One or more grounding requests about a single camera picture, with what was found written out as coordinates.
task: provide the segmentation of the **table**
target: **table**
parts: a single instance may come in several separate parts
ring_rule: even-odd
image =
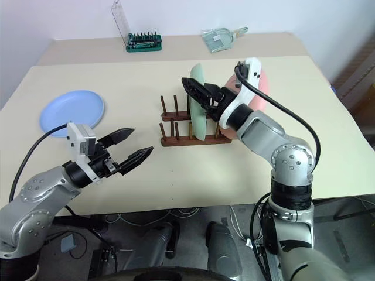
[[[23,157],[42,134],[38,123],[41,110],[59,95],[77,89],[94,91],[105,101],[103,119],[94,128],[98,138],[121,127],[135,128],[125,142],[109,148],[114,160],[121,162],[146,146],[153,145],[154,151],[142,165],[124,177],[116,174],[104,179],[100,185],[85,187],[69,204],[76,213],[121,213],[256,202],[270,190],[271,167],[239,141],[175,148],[164,148],[160,144],[160,95],[164,96],[167,109],[173,110],[173,95],[176,94],[180,110],[184,110],[186,93],[181,77],[188,77],[190,69],[201,62],[206,81],[223,85],[232,75],[236,63],[246,56],[243,53],[246,48],[243,52],[230,51],[227,58],[209,59],[208,53],[206,59],[176,56],[170,60],[161,57],[152,61],[139,56],[138,61],[122,58],[118,63],[81,61],[77,64],[72,59],[64,61],[66,59],[62,58],[48,65],[46,57],[42,57],[40,66],[30,69],[0,112],[0,207],[8,200],[14,174]],[[301,48],[295,56],[269,54],[260,60],[267,72],[270,95],[310,123],[321,140],[322,155],[314,171],[312,196],[318,199],[374,193],[375,153],[304,52]],[[306,140],[315,150],[312,137],[302,125],[271,105],[267,105],[265,112],[288,134]],[[179,121],[179,130],[181,135],[188,134],[186,121]],[[210,124],[209,130],[214,130],[214,124]],[[65,139],[46,139],[26,165],[18,190],[28,178],[63,164],[70,160],[69,156]]]

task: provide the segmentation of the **light blue plate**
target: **light blue plate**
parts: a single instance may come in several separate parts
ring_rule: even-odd
[[[96,93],[86,90],[67,92],[55,98],[40,115],[39,124],[44,132],[69,121],[95,127],[104,114],[104,101]],[[58,138],[66,137],[66,129],[52,134]]]

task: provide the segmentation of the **white wall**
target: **white wall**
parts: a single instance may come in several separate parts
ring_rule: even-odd
[[[3,0],[0,107],[51,39],[117,37],[112,2]],[[122,5],[132,31],[188,35],[248,26],[251,33],[292,32],[330,81],[375,31],[374,0],[122,0]]]

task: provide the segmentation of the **gray floor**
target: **gray floor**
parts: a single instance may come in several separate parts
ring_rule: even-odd
[[[237,205],[234,209],[244,235],[249,233],[250,212],[253,205]],[[336,262],[355,281],[374,280],[375,276],[375,219],[370,215],[361,215],[341,221],[333,221],[332,215],[363,210],[361,203],[353,198],[341,199],[328,204],[317,205],[315,209],[316,248]],[[144,224],[165,214],[166,211],[124,214],[132,222]],[[205,207],[191,218],[178,219],[168,216],[165,220],[178,220],[181,235],[178,251],[174,259],[165,259],[164,266],[187,266],[207,268],[207,248],[204,244],[204,233],[210,221],[221,222],[226,219],[232,234],[229,206]],[[118,266],[121,269],[131,254],[131,249],[139,243],[149,227],[134,227],[122,221],[110,225],[103,237],[115,245],[118,255]],[[67,227],[53,227],[55,233]],[[97,249],[99,242],[86,230],[70,228],[84,234],[88,240],[87,253],[81,259],[72,259],[68,253],[61,253],[60,239],[52,241],[42,249],[40,259],[39,281],[44,280],[87,280],[91,253]],[[342,240],[339,246],[337,237]],[[78,256],[84,249],[84,241],[77,236],[77,248],[73,253]],[[253,252],[236,236],[236,244],[243,267],[243,280],[263,280],[255,262]],[[105,273],[113,271],[113,259],[105,265]]]

